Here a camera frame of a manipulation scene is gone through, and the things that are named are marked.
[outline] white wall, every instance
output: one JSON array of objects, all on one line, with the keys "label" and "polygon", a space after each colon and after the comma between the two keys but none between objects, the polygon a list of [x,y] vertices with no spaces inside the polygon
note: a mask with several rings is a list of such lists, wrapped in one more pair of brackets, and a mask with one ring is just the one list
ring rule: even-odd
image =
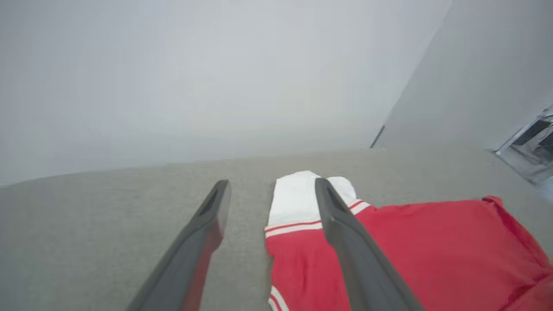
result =
[{"label": "white wall", "polygon": [[369,145],[450,0],[0,4],[0,184]]},{"label": "white wall", "polygon": [[455,0],[376,146],[498,149],[552,95],[553,1]]}]

